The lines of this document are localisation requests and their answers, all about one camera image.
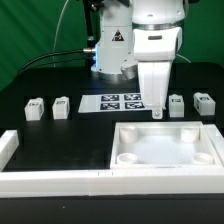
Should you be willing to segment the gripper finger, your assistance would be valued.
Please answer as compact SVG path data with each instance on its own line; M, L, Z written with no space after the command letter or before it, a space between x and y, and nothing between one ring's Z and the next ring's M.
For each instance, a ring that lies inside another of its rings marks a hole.
M138 80L143 105L153 119L162 119L167 98L171 61L139 62Z

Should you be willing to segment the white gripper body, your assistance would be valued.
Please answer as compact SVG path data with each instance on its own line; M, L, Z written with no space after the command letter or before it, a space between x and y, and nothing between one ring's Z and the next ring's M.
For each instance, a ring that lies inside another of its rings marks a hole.
M182 45L182 28L133 30L133 54L137 61L172 61Z

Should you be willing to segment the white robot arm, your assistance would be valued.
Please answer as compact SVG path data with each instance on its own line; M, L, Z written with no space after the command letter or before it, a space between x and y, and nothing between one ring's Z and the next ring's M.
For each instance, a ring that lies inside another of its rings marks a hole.
M162 118L188 8L188 0L102 0L92 74L113 81L137 78L143 105Z

